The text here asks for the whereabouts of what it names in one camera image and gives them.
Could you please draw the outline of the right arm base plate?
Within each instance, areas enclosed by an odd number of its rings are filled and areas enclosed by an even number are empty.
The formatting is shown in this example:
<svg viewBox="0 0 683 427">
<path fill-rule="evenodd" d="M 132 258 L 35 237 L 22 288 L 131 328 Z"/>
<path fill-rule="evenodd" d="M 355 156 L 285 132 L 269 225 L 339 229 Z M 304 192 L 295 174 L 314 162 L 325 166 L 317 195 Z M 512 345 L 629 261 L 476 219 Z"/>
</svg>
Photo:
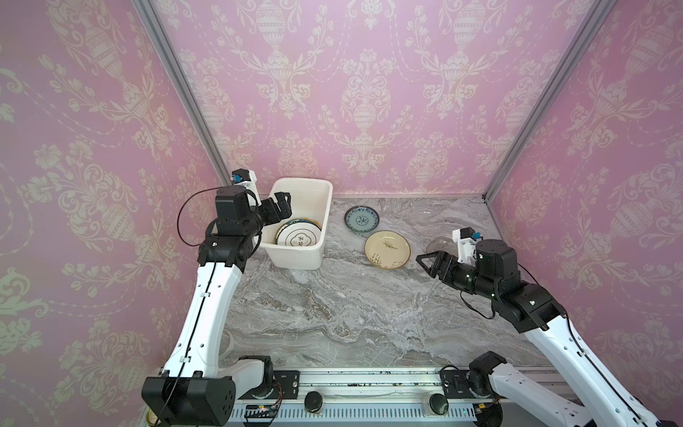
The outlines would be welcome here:
<svg viewBox="0 0 683 427">
<path fill-rule="evenodd" d="M 439 371 L 443 394 L 450 400 L 492 400 L 504 399 L 493 390 L 487 379 L 478 373 L 471 375 L 469 370 L 444 367 Z"/>
</svg>

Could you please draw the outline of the white plate green line pattern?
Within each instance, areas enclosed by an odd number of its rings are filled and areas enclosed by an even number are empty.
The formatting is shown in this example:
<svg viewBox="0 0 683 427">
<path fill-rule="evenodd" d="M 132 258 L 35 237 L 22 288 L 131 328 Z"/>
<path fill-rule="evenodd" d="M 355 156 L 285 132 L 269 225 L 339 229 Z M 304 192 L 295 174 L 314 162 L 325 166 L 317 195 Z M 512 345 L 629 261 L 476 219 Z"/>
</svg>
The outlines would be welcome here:
<svg viewBox="0 0 683 427">
<path fill-rule="evenodd" d="M 307 218 L 293 219 L 279 228 L 276 244 L 284 247 L 313 247 L 322 236 L 322 227 Z"/>
</svg>

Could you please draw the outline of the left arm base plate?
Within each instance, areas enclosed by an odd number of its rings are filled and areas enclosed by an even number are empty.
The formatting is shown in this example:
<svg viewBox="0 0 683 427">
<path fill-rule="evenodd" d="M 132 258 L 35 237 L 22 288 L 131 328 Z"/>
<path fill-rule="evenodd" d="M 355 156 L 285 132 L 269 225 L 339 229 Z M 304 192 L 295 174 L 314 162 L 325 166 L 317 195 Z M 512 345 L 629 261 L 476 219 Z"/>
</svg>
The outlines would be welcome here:
<svg viewBox="0 0 683 427">
<path fill-rule="evenodd" d="M 301 382 L 301 372 L 298 370 L 276 370 L 271 386 L 267 389 L 268 393 L 263 395 L 254 394 L 249 391 L 242 395 L 242 400 L 276 400 L 282 397 L 283 400 L 297 400 L 299 396 L 299 385 Z"/>
</svg>

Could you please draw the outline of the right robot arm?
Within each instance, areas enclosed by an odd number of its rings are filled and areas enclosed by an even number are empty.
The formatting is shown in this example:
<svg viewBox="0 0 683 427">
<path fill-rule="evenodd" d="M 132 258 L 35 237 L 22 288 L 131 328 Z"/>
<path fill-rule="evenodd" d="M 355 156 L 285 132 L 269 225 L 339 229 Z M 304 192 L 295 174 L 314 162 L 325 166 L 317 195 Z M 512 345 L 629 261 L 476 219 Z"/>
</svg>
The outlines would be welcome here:
<svg viewBox="0 0 683 427">
<path fill-rule="evenodd" d="M 554 366 L 574 403 L 528 379 L 507 359 L 487 352 L 469 365 L 478 397 L 505 398 L 548 426 L 670 426 L 633 396 L 581 338 L 566 309 L 535 280 L 525 281 L 516 251 L 503 240 L 478 241 L 466 256 L 420 254 L 417 263 L 456 291 L 486 298 Z"/>
</svg>

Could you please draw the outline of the beige plate floral pattern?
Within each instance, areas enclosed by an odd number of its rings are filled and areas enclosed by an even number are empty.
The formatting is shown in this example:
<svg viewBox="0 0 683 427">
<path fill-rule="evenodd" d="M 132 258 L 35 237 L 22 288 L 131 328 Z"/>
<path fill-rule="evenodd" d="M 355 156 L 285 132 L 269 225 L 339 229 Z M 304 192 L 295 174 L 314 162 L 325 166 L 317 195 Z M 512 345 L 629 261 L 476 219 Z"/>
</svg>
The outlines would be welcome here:
<svg viewBox="0 0 683 427">
<path fill-rule="evenodd" d="M 407 264 L 412 254 L 406 238 L 394 231 L 377 231 L 365 243 L 366 259 L 383 270 L 396 270 Z"/>
</svg>

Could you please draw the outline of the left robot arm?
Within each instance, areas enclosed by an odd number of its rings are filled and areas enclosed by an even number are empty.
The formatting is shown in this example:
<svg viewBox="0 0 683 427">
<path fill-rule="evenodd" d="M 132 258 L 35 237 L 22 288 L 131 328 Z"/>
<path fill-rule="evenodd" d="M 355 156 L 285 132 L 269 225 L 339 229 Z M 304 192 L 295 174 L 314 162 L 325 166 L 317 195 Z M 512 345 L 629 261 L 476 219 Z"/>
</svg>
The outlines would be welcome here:
<svg viewBox="0 0 683 427">
<path fill-rule="evenodd" d="M 158 426 L 224 426 L 239 398 L 265 398 L 274 387 L 270 357 L 246 356 L 220 368 L 219 354 L 247 261 L 263 229 L 291 217 L 291 196 L 278 192 L 259 201 L 249 188 L 232 185 L 215 189 L 215 207 L 216 217 L 198 246 L 197 283 L 180 337 L 158 375 L 142 386 Z"/>
</svg>

